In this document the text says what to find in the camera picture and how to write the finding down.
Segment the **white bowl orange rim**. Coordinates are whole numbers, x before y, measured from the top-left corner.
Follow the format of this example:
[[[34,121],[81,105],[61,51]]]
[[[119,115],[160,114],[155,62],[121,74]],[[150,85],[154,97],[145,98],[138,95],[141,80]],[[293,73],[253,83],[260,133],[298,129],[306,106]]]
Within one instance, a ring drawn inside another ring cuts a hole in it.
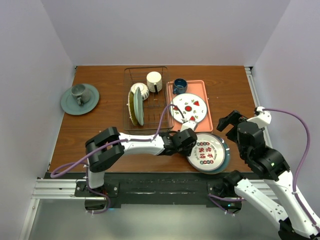
[[[140,93],[141,93],[141,96],[142,96],[142,100],[145,101],[149,95],[150,95],[150,91],[148,89],[148,86],[144,83],[141,83],[141,82],[137,82],[135,84],[133,84],[131,87],[130,87],[130,91],[134,94],[136,92],[136,90],[140,89]]]

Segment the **cream mug black handle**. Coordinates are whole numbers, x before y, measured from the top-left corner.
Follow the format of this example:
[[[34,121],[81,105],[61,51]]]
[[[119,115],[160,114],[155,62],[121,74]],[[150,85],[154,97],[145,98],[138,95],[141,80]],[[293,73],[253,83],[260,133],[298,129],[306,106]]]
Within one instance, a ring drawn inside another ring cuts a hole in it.
[[[162,75],[151,71],[146,76],[147,87],[150,92],[158,94],[162,90]]]

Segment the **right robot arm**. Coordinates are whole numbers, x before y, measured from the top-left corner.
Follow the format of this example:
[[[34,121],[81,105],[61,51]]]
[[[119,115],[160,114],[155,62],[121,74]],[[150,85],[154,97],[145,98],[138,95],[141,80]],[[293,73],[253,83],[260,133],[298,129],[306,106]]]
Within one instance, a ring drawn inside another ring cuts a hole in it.
[[[238,196],[247,201],[277,228],[282,240],[316,240],[320,236],[320,218],[312,210],[297,186],[300,169],[308,154],[311,138],[307,124],[299,117],[306,132],[306,147],[295,173],[283,155],[267,146],[264,129],[271,123],[272,108],[256,107],[254,117],[247,118],[237,110],[218,121],[217,130],[228,125],[227,139],[236,143],[239,156],[245,164],[273,191],[278,201],[270,199],[255,188],[250,180],[237,170],[222,179],[226,196]]]

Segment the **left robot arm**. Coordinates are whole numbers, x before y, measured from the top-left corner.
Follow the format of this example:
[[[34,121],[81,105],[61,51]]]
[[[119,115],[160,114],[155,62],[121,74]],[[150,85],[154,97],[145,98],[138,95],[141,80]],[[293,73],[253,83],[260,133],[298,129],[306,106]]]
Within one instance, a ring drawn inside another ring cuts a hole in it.
[[[174,134],[129,135],[109,127],[85,143],[88,162],[86,191],[99,196],[104,190],[104,174],[122,156],[149,154],[153,156],[190,156],[197,143],[197,134],[186,128]]]

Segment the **woven bamboo tray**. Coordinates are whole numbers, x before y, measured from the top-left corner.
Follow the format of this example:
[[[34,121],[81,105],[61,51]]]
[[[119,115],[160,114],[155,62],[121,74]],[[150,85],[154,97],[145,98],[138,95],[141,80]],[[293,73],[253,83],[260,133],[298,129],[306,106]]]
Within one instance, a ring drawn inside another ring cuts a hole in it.
[[[129,118],[134,126],[138,125],[138,120],[135,115],[135,107],[134,107],[134,94],[130,91],[128,93],[128,100],[127,100]]]

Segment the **light blue plate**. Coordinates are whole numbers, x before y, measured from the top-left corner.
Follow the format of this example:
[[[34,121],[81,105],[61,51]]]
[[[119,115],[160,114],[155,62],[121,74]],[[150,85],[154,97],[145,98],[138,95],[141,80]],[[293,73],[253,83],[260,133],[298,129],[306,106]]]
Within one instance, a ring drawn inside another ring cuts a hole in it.
[[[140,126],[144,125],[144,109],[141,90],[138,87],[133,95],[134,114]]]

